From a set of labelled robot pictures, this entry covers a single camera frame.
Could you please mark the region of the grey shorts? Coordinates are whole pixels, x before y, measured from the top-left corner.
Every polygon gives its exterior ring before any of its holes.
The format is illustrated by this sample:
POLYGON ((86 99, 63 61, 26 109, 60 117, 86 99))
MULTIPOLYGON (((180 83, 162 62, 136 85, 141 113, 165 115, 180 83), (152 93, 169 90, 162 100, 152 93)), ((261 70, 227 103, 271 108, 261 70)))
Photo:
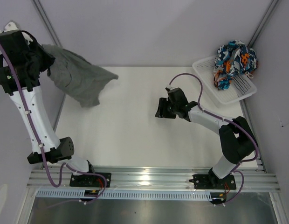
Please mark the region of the grey shorts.
POLYGON ((118 75, 91 64, 82 56, 55 45, 43 44, 55 61, 47 69, 47 76, 62 92, 90 108, 100 104, 99 95, 105 86, 118 75))

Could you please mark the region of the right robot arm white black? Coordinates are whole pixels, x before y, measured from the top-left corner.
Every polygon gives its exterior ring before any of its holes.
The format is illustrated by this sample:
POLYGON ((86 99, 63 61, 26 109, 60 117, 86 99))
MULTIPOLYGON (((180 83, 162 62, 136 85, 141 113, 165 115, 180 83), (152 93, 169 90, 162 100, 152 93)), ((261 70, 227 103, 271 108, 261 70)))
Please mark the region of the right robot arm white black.
POLYGON ((167 89, 168 97, 160 98, 157 118, 175 119, 179 117, 188 122, 199 124, 217 134, 220 138, 222 157, 208 172, 208 183, 219 188, 225 183, 225 177, 234 172, 240 164, 252 159, 245 159, 259 148, 246 119, 239 116, 235 119, 224 118, 204 109, 200 102, 189 102, 180 88, 167 89))

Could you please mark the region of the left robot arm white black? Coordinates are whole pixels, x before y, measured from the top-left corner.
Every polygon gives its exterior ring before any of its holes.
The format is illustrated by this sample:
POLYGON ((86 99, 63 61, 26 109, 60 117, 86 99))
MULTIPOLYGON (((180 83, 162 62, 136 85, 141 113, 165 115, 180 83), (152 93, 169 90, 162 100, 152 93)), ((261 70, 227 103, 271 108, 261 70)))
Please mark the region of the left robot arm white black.
POLYGON ((31 139, 28 162, 66 163, 85 186, 93 186, 96 174, 91 163, 74 155, 70 137, 57 137, 44 107, 39 77, 55 58, 33 36, 26 40, 24 33, 19 29, 0 33, 0 85, 19 110, 31 139))

